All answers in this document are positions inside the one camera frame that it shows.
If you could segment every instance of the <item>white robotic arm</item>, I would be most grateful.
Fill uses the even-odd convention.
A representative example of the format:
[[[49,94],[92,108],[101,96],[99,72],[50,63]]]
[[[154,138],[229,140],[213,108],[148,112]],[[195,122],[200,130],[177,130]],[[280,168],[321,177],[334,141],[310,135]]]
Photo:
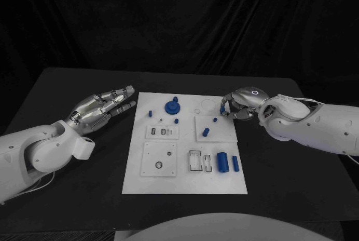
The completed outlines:
[[[135,105],[134,101],[120,105],[133,93],[128,86],[92,95],[76,105],[65,120],[0,137],[0,203],[59,170],[72,156],[89,158],[95,143],[82,135],[97,131],[111,117]]]
[[[300,101],[316,102],[307,107]],[[238,112],[225,111],[231,101]],[[280,141],[294,140],[301,145],[334,154],[359,156],[359,108],[323,104],[311,99],[270,96],[255,87],[245,87],[222,99],[221,113],[232,118],[249,120],[258,113],[259,125]]]

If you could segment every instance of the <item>blue object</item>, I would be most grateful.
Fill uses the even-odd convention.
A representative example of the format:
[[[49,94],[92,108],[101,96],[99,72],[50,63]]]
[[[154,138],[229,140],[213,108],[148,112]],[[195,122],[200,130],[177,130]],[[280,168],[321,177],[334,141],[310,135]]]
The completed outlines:
[[[174,114],[177,114],[180,109],[182,109],[182,107],[177,103],[177,97],[173,97],[173,100],[166,103],[164,110],[170,115],[174,115]]]
[[[208,136],[208,133],[209,133],[209,128],[205,128],[205,131],[203,131],[203,136],[206,137]]]
[[[226,153],[216,154],[216,163],[219,172],[229,172]]]
[[[233,160],[233,171],[239,172],[239,166],[238,166],[236,156],[232,157],[232,160]]]

